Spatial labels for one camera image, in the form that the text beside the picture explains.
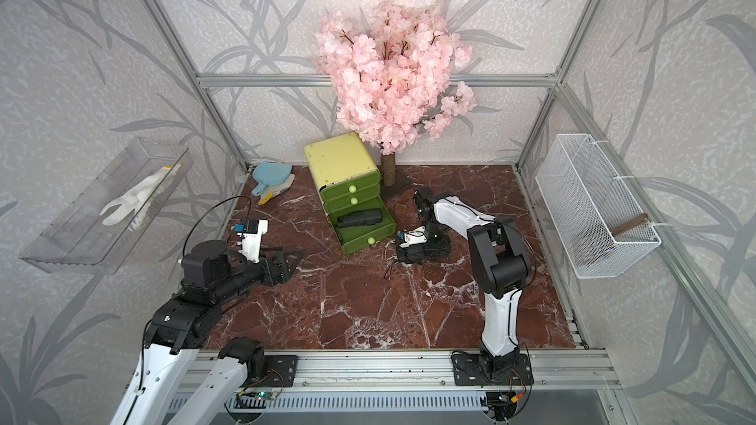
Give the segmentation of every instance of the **plastic drawer unit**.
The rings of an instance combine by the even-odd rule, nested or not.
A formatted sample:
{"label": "plastic drawer unit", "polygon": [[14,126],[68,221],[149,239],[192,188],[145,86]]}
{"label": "plastic drawer unit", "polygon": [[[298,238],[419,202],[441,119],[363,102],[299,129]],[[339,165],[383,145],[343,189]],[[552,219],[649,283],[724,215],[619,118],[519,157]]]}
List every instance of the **plastic drawer unit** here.
{"label": "plastic drawer unit", "polygon": [[[312,180],[345,254],[354,253],[396,232],[396,223],[380,199],[380,172],[355,133],[346,133],[305,147]],[[379,209],[383,221],[375,225],[336,227],[340,216]]]}

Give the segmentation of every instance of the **clear plastic tray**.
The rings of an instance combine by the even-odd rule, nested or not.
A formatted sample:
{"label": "clear plastic tray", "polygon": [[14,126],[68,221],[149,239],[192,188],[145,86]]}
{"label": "clear plastic tray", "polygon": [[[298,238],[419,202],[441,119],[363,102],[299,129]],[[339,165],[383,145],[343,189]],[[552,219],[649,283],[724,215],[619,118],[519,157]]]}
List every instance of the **clear plastic tray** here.
{"label": "clear plastic tray", "polygon": [[[193,163],[186,146],[135,139],[20,258],[47,272],[113,274]],[[130,212],[115,225],[103,225],[114,210],[100,215],[107,203],[164,166],[174,170],[163,177],[138,214]],[[144,217],[138,228],[132,224],[137,215]]]}

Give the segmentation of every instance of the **tree trunk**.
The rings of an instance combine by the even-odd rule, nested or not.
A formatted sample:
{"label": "tree trunk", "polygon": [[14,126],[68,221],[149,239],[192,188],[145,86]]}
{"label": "tree trunk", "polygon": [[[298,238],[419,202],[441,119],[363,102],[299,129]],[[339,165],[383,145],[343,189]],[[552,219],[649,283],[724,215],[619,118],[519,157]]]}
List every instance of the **tree trunk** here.
{"label": "tree trunk", "polygon": [[383,185],[391,187],[396,182],[396,153],[380,156],[380,172],[383,175]]}

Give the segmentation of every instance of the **green drawer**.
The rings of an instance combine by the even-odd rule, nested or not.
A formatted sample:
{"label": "green drawer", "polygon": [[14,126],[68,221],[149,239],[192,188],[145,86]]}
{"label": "green drawer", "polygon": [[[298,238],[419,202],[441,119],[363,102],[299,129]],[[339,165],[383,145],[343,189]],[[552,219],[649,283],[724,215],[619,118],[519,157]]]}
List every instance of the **green drawer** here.
{"label": "green drawer", "polygon": [[322,187],[320,189],[321,199],[323,200],[323,202],[331,202],[337,198],[345,197],[349,194],[354,194],[357,191],[361,191],[374,185],[377,186],[378,184],[380,184],[380,173],[378,171],[373,171],[371,173],[363,174],[362,176],[355,177],[343,183]]}
{"label": "green drawer", "polygon": [[323,203],[323,210],[326,213],[343,211],[344,209],[352,208],[365,201],[369,201],[372,198],[376,198],[380,195],[380,185],[373,185],[368,188],[364,188],[361,191],[356,191],[354,194],[348,193],[343,197],[339,197],[331,202]]}
{"label": "green drawer", "polygon": [[[383,222],[376,223],[375,225],[349,226],[345,229],[337,229],[335,227],[335,223],[340,216],[355,211],[367,211],[370,209],[380,209],[383,213]],[[328,216],[328,221],[334,228],[335,235],[341,243],[341,250],[344,254],[354,253],[354,251],[370,246],[370,243],[368,242],[369,238],[373,238],[373,243],[377,243],[379,240],[396,235],[396,223],[394,222],[394,219],[391,218],[389,211],[385,209],[380,197],[372,198],[369,201],[353,205],[343,211],[331,213]]]}

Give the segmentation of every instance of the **white glove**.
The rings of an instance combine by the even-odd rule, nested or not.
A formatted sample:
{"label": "white glove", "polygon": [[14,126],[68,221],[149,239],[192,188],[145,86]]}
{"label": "white glove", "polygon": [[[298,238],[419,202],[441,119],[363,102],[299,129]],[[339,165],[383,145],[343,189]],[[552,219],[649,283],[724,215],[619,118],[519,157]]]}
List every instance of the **white glove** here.
{"label": "white glove", "polygon": [[121,220],[127,218],[127,216],[131,212],[134,212],[137,214],[137,217],[131,223],[131,226],[129,228],[132,230],[139,230],[140,228],[142,228],[145,223],[146,213],[147,209],[149,209],[149,205],[142,212],[140,212],[140,209],[145,205],[147,199],[150,198],[157,185],[160,184],[163,179],[166,179],[166,182],[168,182],[169,178],[172,179],[175,176],[177,172],[176,170],[180,167],[180,165],[181,164],[179,164],[178,166],[161,167],[155,172],[155,174],[145,177],[139,184],[126,191],[124,195],[110,201],[107,205],[105,205],[105,207],[103,207],[102,211],[100,211],[100,215],[104,214],[111,207],[115,207],[116,205],[120,205],[120,207],[118,207],[116,211],[106,217],[105,220],[102,221],[102,224],[116,225],[117,223],[121,222]]}

